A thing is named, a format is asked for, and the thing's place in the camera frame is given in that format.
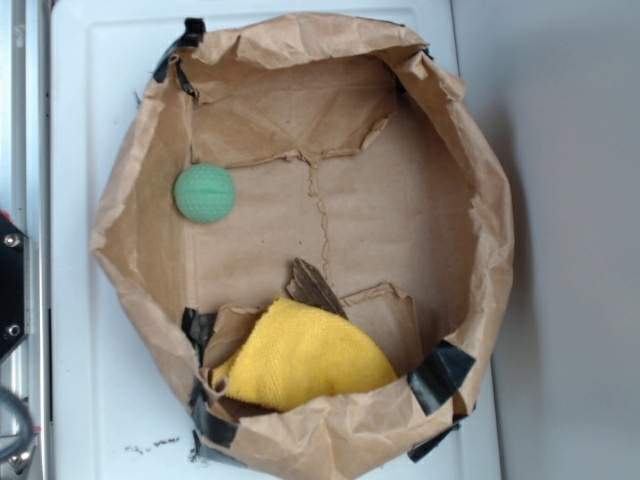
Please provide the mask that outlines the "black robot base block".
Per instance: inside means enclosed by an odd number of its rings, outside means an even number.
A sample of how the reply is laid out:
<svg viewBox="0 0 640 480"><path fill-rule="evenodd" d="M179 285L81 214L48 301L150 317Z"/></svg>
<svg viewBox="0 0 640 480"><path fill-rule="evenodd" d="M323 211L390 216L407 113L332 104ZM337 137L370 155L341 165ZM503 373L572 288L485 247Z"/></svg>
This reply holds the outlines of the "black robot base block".
<svg viewBox="0 0 640 480"><path fill-rule="evenodd" d="M29 334L27 320L27 246L25 234L1 210L1 362Z"/></svg>

